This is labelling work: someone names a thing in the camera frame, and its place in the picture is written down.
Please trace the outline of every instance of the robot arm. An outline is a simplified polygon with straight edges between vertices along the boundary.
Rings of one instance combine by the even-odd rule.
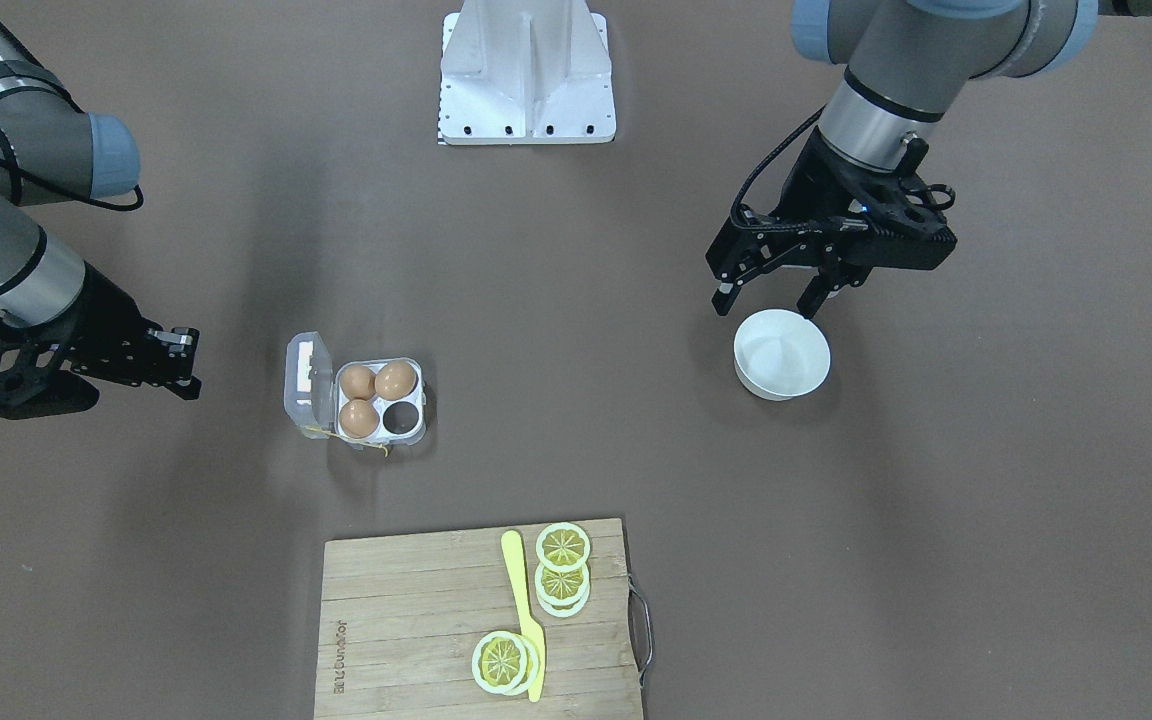
[[[1025,77],[1082,50],[1098,12],[1152,14],[1152,0],[796,0],[801,54],[847,63],[768,215],[744,192],[804,127],[745,182],[705,258],[727,314],[740,288],[782,266],[817,270],[797,306],[812,318],[873,268],[933,270],[957,238],[943,211],[954,191],[916,170],[927,139],[972,78]]]
[[[141,156],[109,115],[83,113],[0,23],[0,416],[74,414],[99,392],[79,376],[198,397],[198,332],[143,318],[136,302],[20,205],[136,191]],[[69,363],[68,369],[63,364]]]

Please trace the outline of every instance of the egg carton lid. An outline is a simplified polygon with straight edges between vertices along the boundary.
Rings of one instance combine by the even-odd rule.
[[[283,410],[306,437],[326,438],[335,427],[335,369],[332,354],[316,332],[287,343]]]

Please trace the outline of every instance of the cutting board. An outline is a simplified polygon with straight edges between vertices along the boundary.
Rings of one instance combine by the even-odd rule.
[[[628,621],[621,520],[577,521],[590,537],[590,597],[573,617],[535,598],[536,536],[545,525],[328,541],[314,719],[641,720],[643,694]],[[545,628],[540,702],[486,694],[470,657],[492,630],[518,631],[500,535],[522,533],[531,614]]]

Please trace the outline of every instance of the tabletop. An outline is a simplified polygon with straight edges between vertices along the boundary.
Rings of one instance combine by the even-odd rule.
[[[325,541],[569,518],[626,524],[657,720],[1152,717],[1152,18],[965,88],[922,169],[957,250],[829,301],[772,404],[732,336],[809,274],[718,318],[703,256],[840,81],[791,5],[591,3],[616,141],[511,149],[435,143],[456,9],[0,0],[143,158],[137,213],[31,213],[204,381],[0,420],[0,717],[306,719]],[[417,359],[429,435],[302,437],[303,331]]]

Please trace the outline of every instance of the brown egg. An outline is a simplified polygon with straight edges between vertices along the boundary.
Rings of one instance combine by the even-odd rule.
[[[376,408],[366,400],[351,400],[340,409],[339,425],[349,437],[365,438],[374,433],[379,424],[380,415],[376,415]]]
[[[340,373],[340,392],[349,400],[371,400],[376,395],[376,373],[366,365],[349,365]]]
[[[376,373],[376,395],[397,400],[416,388],[416,367],[406,359],[395,359]]]

